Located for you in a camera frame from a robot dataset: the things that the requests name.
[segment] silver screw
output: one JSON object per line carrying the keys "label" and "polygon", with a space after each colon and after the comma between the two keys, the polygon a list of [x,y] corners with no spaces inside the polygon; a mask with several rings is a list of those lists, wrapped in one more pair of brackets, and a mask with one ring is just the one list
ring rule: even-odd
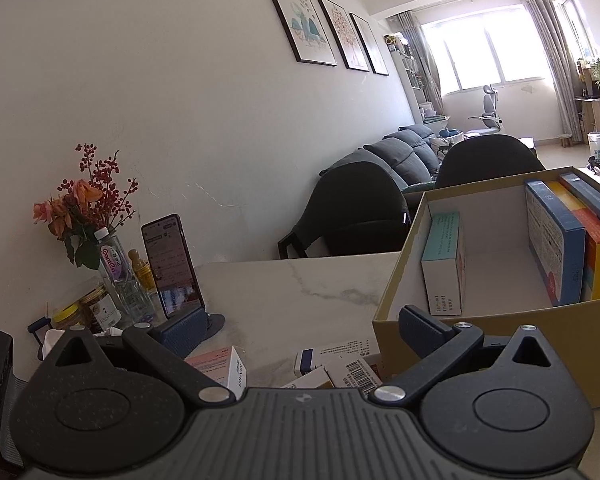
{"label": "silver screw", "polygon": [[225,402],[231,397],[231,393],[222,386],[208,386],[198,392],[198,397],[205,402]]}
{"label": "silver screw", "polygon": [[400,386],[380,386],[374,391],[374,397],[382,402],[399,402],[407,394]]}

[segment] barcode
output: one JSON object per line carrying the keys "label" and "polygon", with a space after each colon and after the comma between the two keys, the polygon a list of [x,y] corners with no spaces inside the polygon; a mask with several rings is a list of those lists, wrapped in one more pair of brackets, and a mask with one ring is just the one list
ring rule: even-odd
{"label": "barcode", "polygon": [[360,363],[358,361],[353,361],[352,363],[346,365],[346,367],[351,376],[353,377],[353,380],[356,381],[357,386],[363,391],[365,395],[376,387],[374,382],[366,374],[366,372],[364,371],[362,366],[360,366]]}

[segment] white bottle cap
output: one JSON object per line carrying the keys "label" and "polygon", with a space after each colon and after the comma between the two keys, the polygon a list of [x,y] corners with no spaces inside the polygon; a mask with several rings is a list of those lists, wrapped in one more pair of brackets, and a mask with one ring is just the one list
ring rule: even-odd
{"label": "white bottle cap", "polygon": [[109,236],[109,230],[106,227],[103,227],[102,229],[98,229],[96,232],[94,232],[93,235],[96,237],[97,241],[100,241],[104,237]]}

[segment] water bottle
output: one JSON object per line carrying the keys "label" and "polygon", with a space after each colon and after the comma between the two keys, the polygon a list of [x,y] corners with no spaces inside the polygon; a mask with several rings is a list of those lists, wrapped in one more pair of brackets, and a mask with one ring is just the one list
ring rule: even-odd
{"label": "water bottle", "polygon": [[116,289],[123,309],[133,323],[154,320],[154,308],[129,265],[120,241],[116,235],[109,234],[106,227],[98,229],[94,236],[98,241],[100,260]]}

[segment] window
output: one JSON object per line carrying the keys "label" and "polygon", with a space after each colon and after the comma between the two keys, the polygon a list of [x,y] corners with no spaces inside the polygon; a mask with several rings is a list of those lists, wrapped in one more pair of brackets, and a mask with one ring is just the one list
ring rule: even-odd
{"label": "window", "polygon": [[536,26],[522,6],[429,23],[422,28],[436,59],[442,94],[551,77]]}
{"label": "window", "polygon": [[556,4],[555,7],[573,60],[595,57],[598,52],[591,39],[591,30],[587,25],[580,2],[565,0],[563,4]]}

